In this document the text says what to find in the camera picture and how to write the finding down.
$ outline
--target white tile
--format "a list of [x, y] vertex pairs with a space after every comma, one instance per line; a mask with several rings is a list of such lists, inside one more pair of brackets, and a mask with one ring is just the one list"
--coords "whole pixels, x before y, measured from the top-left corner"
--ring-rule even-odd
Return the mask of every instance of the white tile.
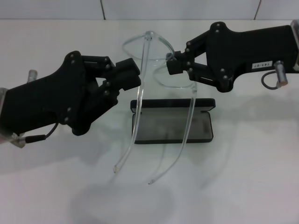
[[262, 0], [256, 19], [294, 20], [299, 19], [298, 0]]
[[103, 19], [99, 0], [1, 0], [0, 19]]
[[103, 0], [109, 20], [253, 19], [259, 0]]

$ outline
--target cable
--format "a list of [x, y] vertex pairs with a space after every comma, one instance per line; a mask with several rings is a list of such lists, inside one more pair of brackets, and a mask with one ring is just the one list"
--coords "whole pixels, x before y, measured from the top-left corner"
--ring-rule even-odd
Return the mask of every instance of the cable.
[[23, 138], [21, 138], [21, 140], [25, 140], [26, 143], [33, 143], [33, 142], [37, 142], [37, 141], [46, 140], [50, 135], [52, 135], [52, 133], [57, 128], [57, 126], [58, 126], [58, 123], [56, 123], [54, 125], [54, 127], [51, 129], [51, 131], [48, 134], [46, 134], [46, 135], [44, 135], [44, 134], [41, 134], [41, 135], [32, 135], [32, 136], [23, 137]]
[[52, 135], [52, 133], [55, 131], [55, 129], [57, 128], [57, 126], [58, 126], [58, 122], [54, 125], [54, 127], [51, 129], [51, 131], [48, 133], [48, 134], [46, 134], [46, 139], [48, 138], [48, 137], [50, 137], [50, 135]]
[[266, 87], [268, 90], [277, 90], [278, 89], [277, 86], [275, 86], [275, 87], [268, 86], [264, 81], [266, 76], [268, 76], [270, 74], [274, 74], [274, 73], [276, 73], [276, 71], [269, 71], [262, 76], [261, 82], [262, 82], [263, 86]]

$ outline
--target tile grout line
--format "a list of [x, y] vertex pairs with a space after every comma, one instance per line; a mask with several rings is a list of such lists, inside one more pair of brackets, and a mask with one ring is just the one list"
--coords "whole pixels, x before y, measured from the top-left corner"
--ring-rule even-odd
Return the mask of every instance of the tile grout line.
[[105, 11], [104, 11], [102, 0], [100, 0], [100, 4], [101, 4], [101, 7], [102, 7], [102, 13], [103, 13], [104, 20], [106, 20], [106, 16], [105, 16]]
[[260, 0], [260, 3], [258, 4], [257, 10], [256, 10], [256, 15], [254, 16], [253, 20], [256, 20], [256, 16], [257, 16], [258, 10], [260, 9], [261, 3], [262, 3], [262, 0]]

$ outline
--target label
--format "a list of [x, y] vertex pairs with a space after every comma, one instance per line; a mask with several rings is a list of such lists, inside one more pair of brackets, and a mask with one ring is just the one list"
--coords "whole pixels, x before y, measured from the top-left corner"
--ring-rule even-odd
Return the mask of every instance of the label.
[[261, 69], [261, 68], [272, 67], [272, 64], [273, 64], [273, 61], [254, 63], [254, 64], [252, 64], [252, 69]]

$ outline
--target white table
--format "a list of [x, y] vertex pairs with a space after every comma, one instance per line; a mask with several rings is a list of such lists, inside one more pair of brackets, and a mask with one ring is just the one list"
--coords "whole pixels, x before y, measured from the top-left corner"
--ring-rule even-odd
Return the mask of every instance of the white table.
[[[175, 50], [214, 21], [0, 21], [0, 86], [52, 74], [65, 55], [121, 60], [121, 41], [154, 30]], [[226, 21], [234, 31], [290, 21]], [[154, 146], [133, 150], [123, 170], [112, 169], [131, 132], [129, 102], [136, 89], [84, 136], [59, 126], [44, 142], [0, 146], [0, 223], [10, 224], [295, 224], [299, 222], [299, 77], [265, 89], [262, 73], [239, 77], [229, 93], [198, 84], [199, 98], [215, 98], [214, 139], [188, 144], [176, 166], [154, 185]], [[268, 80], [274, 84], [274, 77]], [[44, 127], [32, 133], [46, 133]], [[164, 159], [177, 151], [166, 152]]]

